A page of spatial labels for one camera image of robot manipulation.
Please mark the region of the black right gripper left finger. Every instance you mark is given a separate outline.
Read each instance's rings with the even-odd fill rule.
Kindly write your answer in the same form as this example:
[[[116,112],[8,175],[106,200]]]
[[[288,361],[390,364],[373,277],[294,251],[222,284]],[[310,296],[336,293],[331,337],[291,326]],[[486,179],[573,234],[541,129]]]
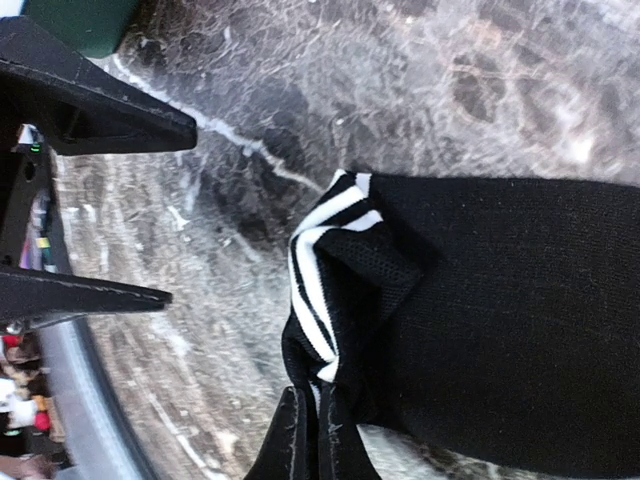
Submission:
[[[286,387],[246,480],[318,479],[318,422],[305,391]]]

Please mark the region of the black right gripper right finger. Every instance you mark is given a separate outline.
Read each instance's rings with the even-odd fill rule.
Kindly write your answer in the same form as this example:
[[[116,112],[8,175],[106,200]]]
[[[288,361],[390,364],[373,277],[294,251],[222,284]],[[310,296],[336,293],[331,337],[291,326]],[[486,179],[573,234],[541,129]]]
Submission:
[[[380,480],[340,392],[324,384],[319,410],[319,478]]]

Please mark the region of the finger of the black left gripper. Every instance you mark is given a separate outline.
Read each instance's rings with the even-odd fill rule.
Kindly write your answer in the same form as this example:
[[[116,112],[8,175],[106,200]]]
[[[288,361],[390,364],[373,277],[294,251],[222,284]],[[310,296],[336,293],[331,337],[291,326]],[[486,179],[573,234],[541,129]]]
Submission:
[[[37,330],[85,315],[162,311],[168,292],[61,273],[1,267],[1,328]]]
[[[109,75],[26,16],[1,20],[1,144],[31,124],[59,154],[190,150],[195,120]]]

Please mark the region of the green plastic divider tray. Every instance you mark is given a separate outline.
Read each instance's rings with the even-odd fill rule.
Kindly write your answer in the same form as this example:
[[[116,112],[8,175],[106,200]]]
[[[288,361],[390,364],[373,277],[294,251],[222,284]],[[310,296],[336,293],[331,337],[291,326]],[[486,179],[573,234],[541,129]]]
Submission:
[[[102,59],[119,47],[139,0],[33,0],[22,14],[82,55]]]

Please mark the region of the black striped ankle sock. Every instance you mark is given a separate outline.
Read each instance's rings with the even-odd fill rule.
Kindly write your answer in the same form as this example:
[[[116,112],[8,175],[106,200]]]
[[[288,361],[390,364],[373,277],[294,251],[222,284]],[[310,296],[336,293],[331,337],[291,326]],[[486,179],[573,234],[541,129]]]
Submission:
[[[639,473],[639,190],[339,170],[294,231],[282,351],[318,404],[494,464]]]

